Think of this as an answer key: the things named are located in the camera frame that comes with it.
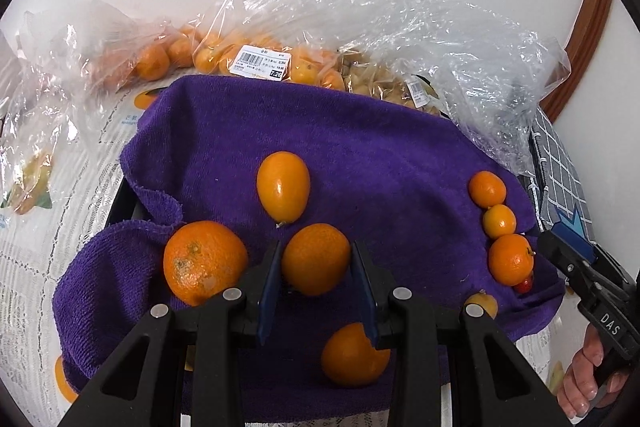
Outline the person's right hand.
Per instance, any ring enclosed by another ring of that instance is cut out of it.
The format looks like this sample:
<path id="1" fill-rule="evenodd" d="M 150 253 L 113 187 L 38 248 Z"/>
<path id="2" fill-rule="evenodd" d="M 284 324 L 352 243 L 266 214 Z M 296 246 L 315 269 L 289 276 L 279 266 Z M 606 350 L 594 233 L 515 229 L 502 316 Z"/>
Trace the person's right hand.
<path id="1" fill-rule="evenodd" d="M 604 347 L 599 333 L 589 324 L 582 349 L 574 354 L 556 395 L 560 408 L 571 421 L 585 417 L 591 402 L 596 399 L 599 386 L 594 370 L 601 365 L 603 358 Z"/>

